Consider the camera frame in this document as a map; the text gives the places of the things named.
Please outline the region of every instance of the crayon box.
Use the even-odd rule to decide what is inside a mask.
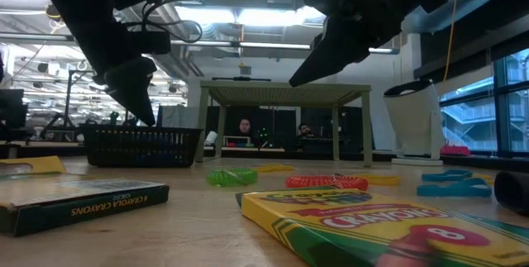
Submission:
[[[311,266],[529,265],[529,229],[355,189],[244,193],[240,205]]]

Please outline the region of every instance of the window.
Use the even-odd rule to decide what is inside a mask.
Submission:
[[[512,151],[529,151],[529,90],[508,95],[509,140]]]
[[[470,150],[496,150],[496,109],[493,98],[457,103],[441,108],[443,134],[451,145]]]
[[[451,145],[498,157],[529,157],[529,49],[496,60],[493,77],[441,97]]]
[[[505,58],[508,84],[529,80],[529,49],[522,50]]]

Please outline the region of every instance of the crayon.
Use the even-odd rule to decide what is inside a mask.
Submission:
[[[377,260],[376,267],[427,267],[430,266],[434,249],[427,237],[420,233],[410,233],[392,241],[385,254]]]

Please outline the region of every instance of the black cylinder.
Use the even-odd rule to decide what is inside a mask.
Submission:
[[[529,174],[500,172],[494,181],[498,203],[523,216],[529,216]]]

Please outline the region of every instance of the black plastic basket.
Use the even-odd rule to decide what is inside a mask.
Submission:
[[[202,130],[81,125],[88,162],[97,167],[170,168],[194,162]]]

